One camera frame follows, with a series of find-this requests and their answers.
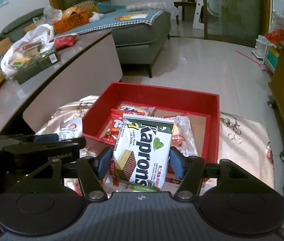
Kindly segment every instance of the sofa leg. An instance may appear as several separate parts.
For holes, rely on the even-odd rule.
[[[147,70],[147,73],[149,74],[149,77],[152,78],[152,64],[147,64],[146,65],[146,70]]]

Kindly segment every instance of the green box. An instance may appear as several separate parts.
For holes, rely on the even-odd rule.
[[[23,84],[36,74],[57,63],[59,60],[59,55],[57,54],[55,49],[52,48],[35,57],[32,57],[32,59],[27,64],[22,65],[18,69],[15,78],[19,84]]]

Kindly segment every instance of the crosshair symbol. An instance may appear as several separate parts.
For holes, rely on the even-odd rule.
[[[139,200],[144,200],[144,199],[146,199],[146,196],[139,195],[137,198],[138,198]]]

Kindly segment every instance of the barcode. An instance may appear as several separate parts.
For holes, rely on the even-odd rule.
[[[57,58],[56,58],[54,53],[50,55],[50,60],[51,60],[52,63],[57,62]]]

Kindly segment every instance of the green leaf graphic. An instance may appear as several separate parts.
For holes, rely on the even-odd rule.
[[[160,149],[164,146],[164,144],[162,142],[160,142],[159,138],[155,138],[153,141],[153,149],[154,151],[156,151],[157,149]]]

